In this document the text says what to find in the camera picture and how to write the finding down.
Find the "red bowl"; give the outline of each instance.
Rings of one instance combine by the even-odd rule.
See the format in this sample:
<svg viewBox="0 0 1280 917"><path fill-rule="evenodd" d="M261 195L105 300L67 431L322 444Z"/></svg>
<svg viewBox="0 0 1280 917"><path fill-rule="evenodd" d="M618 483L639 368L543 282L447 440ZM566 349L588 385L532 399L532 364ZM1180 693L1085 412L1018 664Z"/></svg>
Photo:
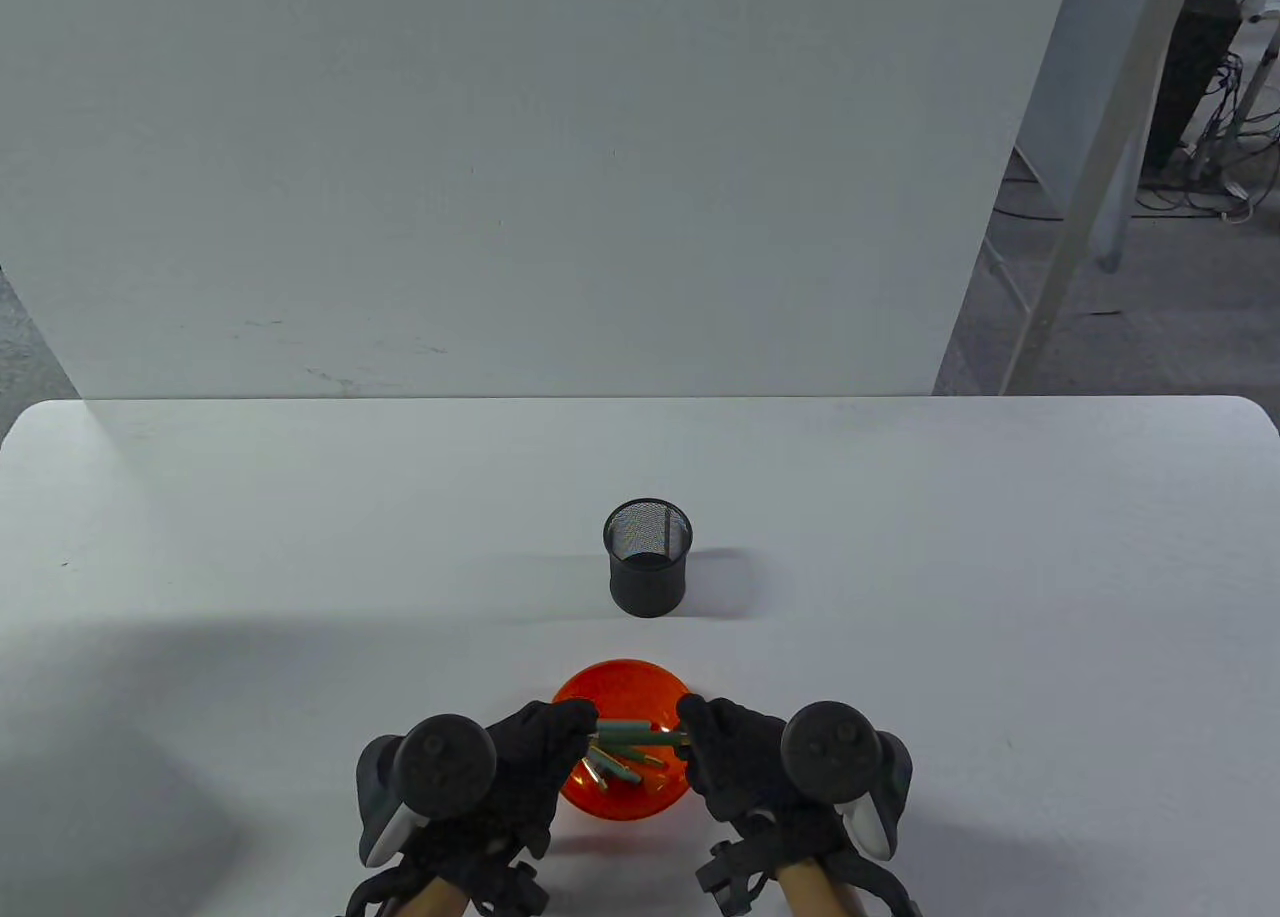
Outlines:
<svg viewBox="0 0 1280 917"><path fill-rule="evenodd" d="M680 678L657 663L609 660L573 675L556 698L585 698L604 720L649 720L655 730L675 730L680 724L676 703L687 693ZM609 789L602 790L579 762L561 793L580 811L602 820L641 820L660 813L689 789L685 762L668 747L636 749L653 753L667 767L627 763L640 775L640 784L607 777Z"/></svg>

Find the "black glove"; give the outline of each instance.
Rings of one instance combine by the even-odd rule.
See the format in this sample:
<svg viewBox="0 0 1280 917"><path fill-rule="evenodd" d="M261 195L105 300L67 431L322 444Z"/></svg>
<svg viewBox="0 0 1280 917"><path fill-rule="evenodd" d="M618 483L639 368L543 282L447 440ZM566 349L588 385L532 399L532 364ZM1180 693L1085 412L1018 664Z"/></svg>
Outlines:
<svg viewBox="0 0 1280 917"><path fill-rule="evenodd" d="M516 857L529 848L547 853L559 790L595 733L599 713L590 701L532 701L489 730L498 772L475 809L433 821L413 835L404 857L442 873L458 858Z"/></svg>
<svg viewBox="0 0 1280 917"><path fill-rule="evenodd" d="M836 808L809 799L787 777L783 720L724 698L708 703L698 694L682 698L676 712L689 734L689 747L677 757L689 763L691 789L712 817L732 824L741 836L773 831L774 866L849 845Z"/></svg>
<svg viewBox="0 0 1280 917"><path fill-rule="evenodd" d="M547 895L532 882L531 868L508 864L524 848L536 858L547 853L559 790L586 753L598 717L590 701L532 701L490 726L497 772L489 793L471 811L413 832L397 866L356 888L348 917L388 899L407 900L435 876L471 897L481 913L541 913ZM402 740L370 744L381 785ZM481 907L481 900L488 903Z"/></svg>

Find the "metal pole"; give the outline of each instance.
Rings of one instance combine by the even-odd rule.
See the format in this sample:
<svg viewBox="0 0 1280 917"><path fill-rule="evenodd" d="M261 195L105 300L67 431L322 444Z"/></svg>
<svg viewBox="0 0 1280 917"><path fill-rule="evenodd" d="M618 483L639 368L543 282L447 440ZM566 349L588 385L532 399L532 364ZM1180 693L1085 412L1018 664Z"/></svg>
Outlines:
<svg viewBox="0 0 1280 917"><path fill-rule="evenodd" d="M1185 0L1147 0L1138 17L1138 26L1120 67L1120 77L1111 99L1102 111L1101 127L1093 143L1075 193L1066 207L1050 259L1044 284L1037 295L1029 318L1023 324L1014 355L1005 370L1000 393L1025 393L1030 389L1036 368L1053 330L1053 321L1066 297L1075 268L1088 251L1107 188L1124 155L1125 145L1137 134L1143 115L1151 105L1160 79L1160 61L1169 36Z"/></svg>

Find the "white table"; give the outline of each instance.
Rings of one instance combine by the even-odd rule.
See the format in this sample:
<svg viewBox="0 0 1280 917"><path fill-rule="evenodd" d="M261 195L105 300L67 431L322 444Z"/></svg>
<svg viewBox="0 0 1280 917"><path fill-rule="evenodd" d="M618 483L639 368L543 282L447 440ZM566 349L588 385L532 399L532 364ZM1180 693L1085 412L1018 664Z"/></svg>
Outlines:
<svg viewBox="0 0 1280 917"><path fill-rule="evenodd" d="M694 521L653 621L599 543L640 494ZM1263 913L1277 530L1228 397L40 405L0 450L0 912L338 912L365 740L634 654L899 733L925 913ZM564 807L541 873L714 914L717 836Z"/></svg>

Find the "strap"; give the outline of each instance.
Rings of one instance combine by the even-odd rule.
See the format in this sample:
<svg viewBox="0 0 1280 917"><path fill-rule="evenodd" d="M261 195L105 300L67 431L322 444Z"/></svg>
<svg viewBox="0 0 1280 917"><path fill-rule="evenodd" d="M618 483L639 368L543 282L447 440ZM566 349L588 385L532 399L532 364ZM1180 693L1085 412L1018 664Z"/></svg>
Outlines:
<svg viewBox="0 0 1280 917"><path fill-rule="evenodd" d="M920 908L906 893L902 881L890 871L872 863L854 848L846 847L833 854L818 858L832 880L865 890L888 904L893 917L920 917Z"/></svg>
<svg viewBox="0 0 1280 917"><path fill-rule="evenodd" d="M365 917L371 904L407 902L435 876L444 877L470 897L484 917L538 917L547 909L550 898L534 880L538 872L527 863L507 866L512 857L515 853L511 857L448 861L440 864L439 872L402 861L361 882L351 895L344 917Z"/></svg>
<svg viewBox="0 0 1280 917"><path fill-rule="evenodd" d="M815 858L841 884L860 888L888 904L893 917L920 917L920 911L902 882L883 867L869 862L851 847L832 852L829 844L809 849L804 843L782 839L776 827L760 830L736 844L722 840L712 848L712 859L698 868L698 885L716 899L723 917L750 912L764 884L777 868ZM751 879L759 875L753 884Z"/></svg>
<svg viewBox="0 0 1280 917"><path fill-rule="evenodd" d="M518 850L509 857L452 861L440 866L440 876L470 897L484 917L538 917L550 895L540 889L534 880L538 871L527 863L507 866Z"/></svg>

